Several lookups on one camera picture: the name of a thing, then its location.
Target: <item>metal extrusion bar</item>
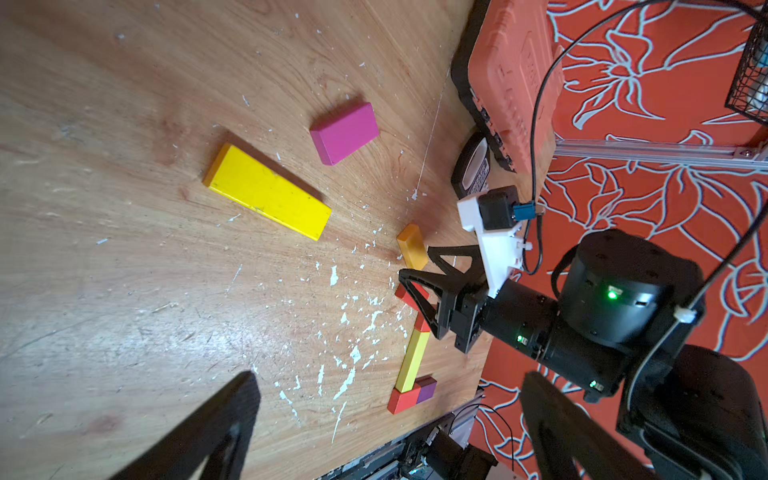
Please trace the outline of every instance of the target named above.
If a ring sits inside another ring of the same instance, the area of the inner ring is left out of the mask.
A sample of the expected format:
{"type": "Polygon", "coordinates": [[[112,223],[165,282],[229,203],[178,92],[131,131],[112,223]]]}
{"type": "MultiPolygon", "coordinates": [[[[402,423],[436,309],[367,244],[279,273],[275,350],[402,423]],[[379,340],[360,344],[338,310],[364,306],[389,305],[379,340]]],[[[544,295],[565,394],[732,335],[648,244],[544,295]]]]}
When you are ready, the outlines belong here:
{"type": "Polygon", "coordinates": [[[645,161],[658,164],[768,170],[768,149],[636,141],[558,140],[554,155],[606,160],[645,161]]]}

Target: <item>yellow block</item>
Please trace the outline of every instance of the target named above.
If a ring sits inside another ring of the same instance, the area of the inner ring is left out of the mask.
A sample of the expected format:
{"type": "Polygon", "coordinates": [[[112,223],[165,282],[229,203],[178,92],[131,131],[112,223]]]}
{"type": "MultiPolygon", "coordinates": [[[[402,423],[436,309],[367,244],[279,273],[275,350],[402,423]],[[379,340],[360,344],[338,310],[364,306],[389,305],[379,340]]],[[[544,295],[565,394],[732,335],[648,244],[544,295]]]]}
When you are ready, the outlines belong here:
{"type": "Polygon", "coordinates": [[[318,240],[331,209],[232,144],[225,144],[203,184],[254,212],[318,240]]]}
{"type": "Polygon", "coordinates": [[[421,365],[422,358],[424,358],[427,340],[429,340],[430,335],[432,335],[431,332],[413,330],[411,341],[408,342],[406,357],[402,361],[400,374],[397,375],[397,382],[395,382],[395,388],[398,392],[406,393],[413,389],[413,383],[416,380],[416,374],[419,373],[419,365],[421,365]]]}
{"type": "Polygon", "coordinates": [[[424,248],[422,231],[419,225],[411,223],[397,236],[397,244],[400,245],[402,258],[406,261],[408,268],[421,270],[429,263],[427,249],[424,248]]]}

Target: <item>wooden table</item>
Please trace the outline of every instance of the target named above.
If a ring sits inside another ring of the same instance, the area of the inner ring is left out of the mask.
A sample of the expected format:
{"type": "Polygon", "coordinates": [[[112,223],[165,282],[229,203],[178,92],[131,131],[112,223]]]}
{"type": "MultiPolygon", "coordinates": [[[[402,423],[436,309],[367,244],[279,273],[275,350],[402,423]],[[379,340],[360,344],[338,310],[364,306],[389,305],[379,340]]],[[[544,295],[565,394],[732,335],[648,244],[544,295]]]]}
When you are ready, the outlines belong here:
{"type": "Polygon", "coordinates": [[[245,478],[314,478],[472,397],[487,334],[431,339],[435,398],[386,410],[415,319],[397,233],[475,243],[447,77],[471,3],[3,3],[1,477],[107,477],[243,369],[245,478]],[[324,167],[309,126],[359,99],[381,135],[324,167]],[[333,208],[319,242],[202,185],[224,141],[333,208]]]}

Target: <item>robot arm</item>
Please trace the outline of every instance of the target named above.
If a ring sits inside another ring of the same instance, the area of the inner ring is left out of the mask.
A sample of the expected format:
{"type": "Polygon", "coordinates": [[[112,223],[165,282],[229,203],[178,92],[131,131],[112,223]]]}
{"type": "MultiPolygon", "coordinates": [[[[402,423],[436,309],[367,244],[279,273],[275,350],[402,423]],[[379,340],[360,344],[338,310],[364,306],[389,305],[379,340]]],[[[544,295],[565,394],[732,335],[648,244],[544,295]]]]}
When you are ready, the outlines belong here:
{"type": "Polygon", "coordinates": [[[438,339],[451,330],[456,348],[466,353],[485,330],[580,386],[586,402],[613,396],[630,380],[617,430],[645,449],[664,478],[699,478],[701,472],[723,480],[768,478],[766,427],[751,377],[727,357],[685,344],[704,315],[703,300],[690,310],[680,307],[703,284],[695,262],[606,230],[584,237],[555,269],[553,276],[571,267],[558,298],[516,283],[508,273],[492,296],[501,272],[522,252],[510,240],[519,225],[510,218],[513,209],[495,209],[486,215],[501,211],[507,223],[488,228],[493,222],[483,216],[482,195],[462,202],[462,223],[472,225],[485,248],[430,247],[429,257],[443,274],[399,273],[438,339]],[[515,249],[498,268],[495,250],[488,248],[495,241],[515,249]],[[472,265],[460,272],[443,255],[470,257],[472,265]],[[492,266],[490,274],[485,265],[492,266]],[[497,282],[492,288],[491,276],[497,282]],[[436,308],[414,282],[435,292],[436,308]],[[680,311],[687,316],[683,321],[680,311]]]}

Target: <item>orange case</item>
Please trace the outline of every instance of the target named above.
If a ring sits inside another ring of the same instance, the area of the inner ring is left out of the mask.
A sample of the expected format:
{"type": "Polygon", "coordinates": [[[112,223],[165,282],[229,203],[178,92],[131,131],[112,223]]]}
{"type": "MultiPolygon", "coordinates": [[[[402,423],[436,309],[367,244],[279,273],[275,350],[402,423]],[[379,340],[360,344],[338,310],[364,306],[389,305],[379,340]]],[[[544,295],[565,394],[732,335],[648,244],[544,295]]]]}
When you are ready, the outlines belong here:
{"type": "MultiPolygon", "coordinates": [[[[541,80],[554,60],[551,39],[546,1],[478,0],[456,52],[452,79],[462,103],[507,170],[531,173],[531,118],[541,80]]],[[[558,66],[539,106],[537,153],[548,140],[563,83],[558,66]]]]}

